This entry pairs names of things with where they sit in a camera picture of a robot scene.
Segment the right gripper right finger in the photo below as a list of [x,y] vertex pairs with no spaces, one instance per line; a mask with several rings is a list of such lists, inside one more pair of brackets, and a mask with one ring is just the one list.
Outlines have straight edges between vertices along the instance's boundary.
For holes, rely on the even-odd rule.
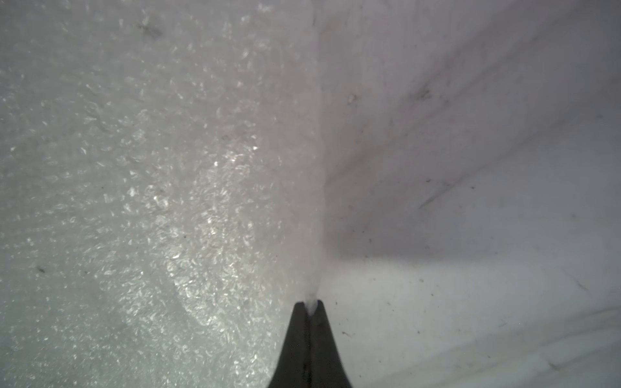
[[328,314],[321,300],[317,301],[315,312],[309,318],[309,330],[309,386],[312,388],[352,388],[341,362]]

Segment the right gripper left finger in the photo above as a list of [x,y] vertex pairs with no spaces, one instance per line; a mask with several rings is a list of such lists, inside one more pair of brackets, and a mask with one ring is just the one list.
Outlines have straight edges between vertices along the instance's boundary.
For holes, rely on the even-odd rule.
[[310,320],[304,302],[297,302],[268,388],[310,386]]

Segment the clear bubble wrap sheet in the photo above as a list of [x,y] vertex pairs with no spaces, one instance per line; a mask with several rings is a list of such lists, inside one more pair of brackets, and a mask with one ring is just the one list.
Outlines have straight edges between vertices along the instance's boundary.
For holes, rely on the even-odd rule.
[[268,385],[323,256],[314,27],[2,2],[2,386]]

